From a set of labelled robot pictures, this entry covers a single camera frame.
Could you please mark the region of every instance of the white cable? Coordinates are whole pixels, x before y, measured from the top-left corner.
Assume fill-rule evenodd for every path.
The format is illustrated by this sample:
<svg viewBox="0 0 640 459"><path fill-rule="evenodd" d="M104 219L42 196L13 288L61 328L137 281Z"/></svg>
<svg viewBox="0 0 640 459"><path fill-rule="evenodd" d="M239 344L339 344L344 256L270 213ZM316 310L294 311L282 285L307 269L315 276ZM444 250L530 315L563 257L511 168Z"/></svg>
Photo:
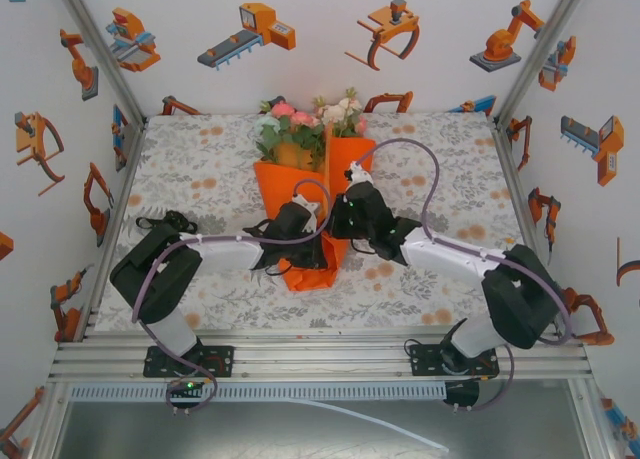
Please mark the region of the white cable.
<svg viewBox="0 0 640 459"><path fill-rule="evenodd" d="M330 411L340 412L340 413L346 414L348 416L357 417L358 419L362 419L364 421L372 422L374 424L378 424L379 426L386 427L386 428L391 429L393 431L399 432L400 434L404 434L405 436L410 437L412 439L415 439L416 441L419 441L419 442L421 442L423 444L426 444L427 446L435 447L436 449L440 449L440 450L446 452L447 454L449 453L449 448L443 446L442 444L438 444L437 442L431 441L431 440L427 439L426 437L419 436L418 434L414 434L413 432L407 431L406 429L403 429L403 428L401 428L399 426L396 426L394 424L391 424L389 422L385 422L385 421L383 421L381 419L376 419L375 417L365 416L364 414L360 414L358 412L350 411L349 409L344 409L342 407L333 406L331 404L325 404L323 402L306 401L304 399L284 399L284 402L292 402L294 404L302 404L302 405L305 405L305 406L320 407L320 408L323 408L323 409L329 409Z"/></svg>

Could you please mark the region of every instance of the floral tablecloth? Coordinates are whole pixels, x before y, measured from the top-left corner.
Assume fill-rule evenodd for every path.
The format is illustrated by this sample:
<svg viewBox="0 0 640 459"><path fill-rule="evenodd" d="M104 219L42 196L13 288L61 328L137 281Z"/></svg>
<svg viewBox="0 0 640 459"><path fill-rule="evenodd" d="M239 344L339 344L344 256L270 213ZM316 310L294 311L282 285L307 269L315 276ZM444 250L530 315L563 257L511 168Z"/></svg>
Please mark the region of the floral tablecloth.
<svg viewBox="0 0 640 459"><path fill-rule="evenodd" d="M265 218L252 164L256 115L151 119L116 246L115 265L143 237L139 216L178 210L203 234L235 234ZM410 137L440 160L431 227L473 244L521 242L484 114L369 114L368 137ZM418 218L433 178L429 156L411 145L376 153L373 178L397 215ZM349 251L331 289L290 292L279 277L229 271L195 278L180 309L194 328L326 328L451 324L486 310L479 291L429 270ZM134 330L131 308L107 283L95 325Z"/></svg>

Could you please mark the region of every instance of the white wall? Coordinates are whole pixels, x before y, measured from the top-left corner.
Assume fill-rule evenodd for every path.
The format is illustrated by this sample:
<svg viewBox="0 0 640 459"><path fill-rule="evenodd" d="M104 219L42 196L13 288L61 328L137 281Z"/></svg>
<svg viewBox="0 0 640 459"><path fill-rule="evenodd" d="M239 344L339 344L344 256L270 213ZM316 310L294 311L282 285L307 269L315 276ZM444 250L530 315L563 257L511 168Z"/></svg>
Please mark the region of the white wall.
<svg viewBox="0 0 640 459"><path fill-rule="evenodd" d="M588 347L589 359L604 394L638 423L640 273L628 273L616 286L616 237L622 240L623 263L640 259L637 0L583 0L561 39L570 35L577 37L577 49L568 76L555 92L534 84L518 108L518 119L533 118L531 159L520 177L526 192L539 186L562 203L550 270L563 287L591 294L602 306L616 342ZM624 126L625 144L617 176L601 187L596 162L560 139L560 119L567 115L598 130L613 114ZM516 160L521 142L514 146ZM594 328L588 314L575 316L573 323L579 334Z"/></svg>
<svg viewBox="0 0 640 459"><path fill-rule="evenodd" d="M279 94L310 108L312 96L337 99L348 86L355 86L364 100L413 90L412 110L442 111L490 94L502 99L524 62L493 73L469 62L469 56L484 50L490 34L508 26L511 8L522 0L406 0L420 16L419 42L404 61L379 51L379 72L344 51L366 56L371 33L356 21L392 0L84 1L109 43L104 27L116 7L137 15L157 36L160 62L142 72L123 71L146 115L158 114L162 98L170 94L202 112L237 113L253 112L260 100ZM546 20L557 0L531 1L532 10ZM280 21L295 28L297 47L257 48L219 71L198 63L200 54L241 29L238 7L245 2L273 7ZM408 35L402 40L406 44ZM533 44L533 31L525 27L515 51L526 57Z"/></svg>
<svg viewBox="0 0 640 459"><path fill-rule="evenodd" d="M0 68L0 232L15 249L0 261L0 428L47 378L56 348L56 330L49 307L49 289L63 284L90 262L100 261L96 235L89 225L83 184L93 161L118 199L125 171L116 174L111 120L117 102L103 74L99 95L87 102L71 71L71 55L60 44L59 29L78 32L60 0L0 0L0 22L5 25ZM78 47L88 65L91 52ZM58 130L65 151L50 161L65 179L38 197L49 180L34 161L21 166L17 153L14 113L35 111ZM53 139L45 134L47 151ZM94 188L94 203L104 209L104 194ZM95 269L74 298L77 305L92 289Z"/></svg>

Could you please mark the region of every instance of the orange bag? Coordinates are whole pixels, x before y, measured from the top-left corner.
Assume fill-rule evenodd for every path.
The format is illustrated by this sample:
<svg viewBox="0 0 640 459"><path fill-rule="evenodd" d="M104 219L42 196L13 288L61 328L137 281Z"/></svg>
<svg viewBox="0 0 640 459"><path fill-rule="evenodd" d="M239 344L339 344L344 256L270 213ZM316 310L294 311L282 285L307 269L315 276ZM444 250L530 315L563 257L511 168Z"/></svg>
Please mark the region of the orange bag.
<svg viewBox="0 0 640 459"><path fill-rule="evenodd" d="M269 162L256 162L253 166L262 200L267 211L267 217L274 219L280 207L289 202L293 195L294 186L302 179L315 179L325 185L333 202L336 194L347 189L347 179L344 172L349 169L352 161L358 160L362 155L375 146L375 141L363 137L334 137L331 134L332 125L325 129L327 148L324 174L312 171L303 171L293 167L280 166ZM371 172L373 157L369 157L363 167ZM320 202L323 207L318 216L318 224L322 223L330 212L324 194L314 184L300 186L298 192L307 201ZM327 259L328 267L322 270L291 269L283 275L284 281L290 291L310 291L314 289L326 289L333 285L338 274L338 269L347 254L349 241L334 239L325 232L322 233L322 249ZM280 261L279 268L285 271L289 267L286 260Z"/></svg>

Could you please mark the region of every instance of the black mounting plate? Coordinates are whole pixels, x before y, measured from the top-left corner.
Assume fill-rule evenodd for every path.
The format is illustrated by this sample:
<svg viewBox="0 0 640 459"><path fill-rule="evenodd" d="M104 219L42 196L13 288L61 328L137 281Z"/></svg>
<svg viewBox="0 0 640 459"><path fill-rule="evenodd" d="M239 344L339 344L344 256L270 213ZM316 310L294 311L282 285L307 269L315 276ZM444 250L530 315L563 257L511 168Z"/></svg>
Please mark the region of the black mounting plate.
<svg viewBox="0 0 640 459"><path fill-rule="evenodd" d="M500 373L496 350L490 349L478 357L468 360L469 369L452 374L442 362L440 344L412 344L408 347L411 373L414 376L475 376L493 379Z"/></svg>
<svg viewBox="0 0 640 459"><path fill-rule="evenodd" d="M199 365L211 371L215 377L231 377L233 368L232 346L201 346L202 359ZM144 360L144 377L179 378L182 376L205 377L201 372L193 373L193 369L174 361L158 346L147 349L147 357Z"/></svg>

